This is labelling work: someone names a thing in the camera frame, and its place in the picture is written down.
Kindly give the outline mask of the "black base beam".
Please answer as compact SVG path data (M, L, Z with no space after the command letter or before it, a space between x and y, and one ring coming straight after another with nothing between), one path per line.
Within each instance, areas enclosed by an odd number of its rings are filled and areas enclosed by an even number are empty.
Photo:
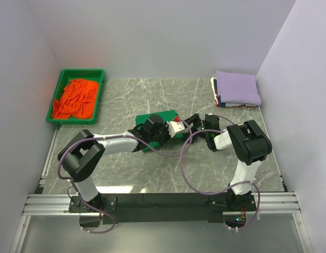
M259 198L250 192L236 197L231 192L206 196L198 193L102 193L85 205L72 196L69 213L92 215L96 208L111 214L103 224L120 222L207 221L223 223L226 212L257 211Z

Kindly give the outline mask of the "folded purple t-shirt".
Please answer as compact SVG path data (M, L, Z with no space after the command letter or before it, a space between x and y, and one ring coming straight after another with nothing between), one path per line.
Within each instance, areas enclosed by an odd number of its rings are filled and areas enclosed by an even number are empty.
M235 106L260 106L261 97L256 85L256 76L250 74L217 71L217 92L220 104Z

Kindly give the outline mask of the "stack of folded shirts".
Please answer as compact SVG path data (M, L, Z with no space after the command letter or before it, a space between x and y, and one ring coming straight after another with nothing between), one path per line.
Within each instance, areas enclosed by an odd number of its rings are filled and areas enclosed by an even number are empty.
M215 77L212 77L210 79L210 83L214 94L215 104L217 107L220 107L220 97L218 95L218 90L217 90L217 79Z

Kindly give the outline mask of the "aluminium rail frame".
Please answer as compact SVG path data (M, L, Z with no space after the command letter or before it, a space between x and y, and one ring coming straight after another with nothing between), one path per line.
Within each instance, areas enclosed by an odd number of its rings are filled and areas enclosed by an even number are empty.
M251 225L255 220L260 218L261 214L282 214L290 213L293 216L295 227L300 239L301 246L304 252L312 252L313 248L309 241L306 227L303 224L301 217L301 210L298 200L294 192L260 192L256 189L252 192L252 195L259 198L260 207L257 211L245 212L245 214L251 215L251 218L247 221L248 225ZM106 213L100 209L95 209L92 215L86 213L69 213L69 205L72 196L63 194L30 194L27 197L22 215L25 217L21 221L21 224L28 224L32 216L64 216L64 215L78 215L84 220L82 226L87 232L92 232L92 222L99 222L103 224L103 217L113 219L111 214ZM236 212L226 212L227 216L238 216ZM111 225L114 228L118 223L113 222Z

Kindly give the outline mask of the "orange t-shirt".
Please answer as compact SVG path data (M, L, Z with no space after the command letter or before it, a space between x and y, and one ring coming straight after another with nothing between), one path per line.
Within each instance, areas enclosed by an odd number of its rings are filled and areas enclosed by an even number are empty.
M93 117L99 83L87 79L72 79L62 96L53 100L52 117L59 120L90 119Z

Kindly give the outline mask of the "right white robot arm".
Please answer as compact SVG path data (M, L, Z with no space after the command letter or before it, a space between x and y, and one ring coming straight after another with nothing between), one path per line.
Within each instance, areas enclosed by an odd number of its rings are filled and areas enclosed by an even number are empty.
M266 157L272 152L272 144L260 126L249 120L242 124L231 124L221 130L219 120L221 116L215 114L205 115L201 120L198 115L181 122L191 131L186 143L192 142L199 134L206 140L207 147L213 151L233 148L237 156L237 166L234 177L228 187L218 192L201 192L188 181L184 169L181 174L187 185L203 195L224 195L226 200L223 207L230 210L241 210L246 207L252 198L252 188L256 172Z

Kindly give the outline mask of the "green plastic bin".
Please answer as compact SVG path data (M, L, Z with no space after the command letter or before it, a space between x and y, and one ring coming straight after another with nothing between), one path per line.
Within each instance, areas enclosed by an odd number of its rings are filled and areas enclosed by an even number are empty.
M59 80L57 82L57 86L54 91L54 95L52 98L52 102L50 104L46 120L48 122L57 124L57 125L65 125L65 124L71 124L71 125L93 125L97 121L98 116L98 103L100 95L102 94L102 88L104 87L104 70L102 69L65 69L61 72ZM52 117L53 112L53 100L59 99L62 94L64 88L69 84L69 81L72 79L87 79L87 80L93 80L99 83L99 90L97 95L97 100L95 103L94 113L93 117L90 119L76 119L74 117L71 117L67 120L59 120L54 119Z

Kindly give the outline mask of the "green t-shirt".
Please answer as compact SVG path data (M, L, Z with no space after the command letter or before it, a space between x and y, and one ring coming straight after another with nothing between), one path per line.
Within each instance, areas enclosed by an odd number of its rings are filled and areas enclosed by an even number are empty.
M156 114L160 116L163 121L172 121L175 117L179 116L178 113L175 110L168 110L168 111L161 111L161 112L155 112L155 113L149 113L149 114L141 114L137 115L135 118L135 124L141 124L146 121L147 118L149 118L152 114ZM182 134L176 135L176 139L183 139ZM154 149L160 148L160 144L158 142L152 142L150 143L150 146ZM152 151L150 148L146 147L142 150L142 152L150 152Z

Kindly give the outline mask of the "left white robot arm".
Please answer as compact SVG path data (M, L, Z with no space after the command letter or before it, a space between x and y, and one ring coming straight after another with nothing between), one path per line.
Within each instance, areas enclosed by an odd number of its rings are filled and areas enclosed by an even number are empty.
M58 177L72 182L81 195L81 206L88 212L103 207L101 193L91 177L103 155L138 152L151 143L163 145L171 136L169 124L157 114L121 134L98 135L80 131L58 154Z

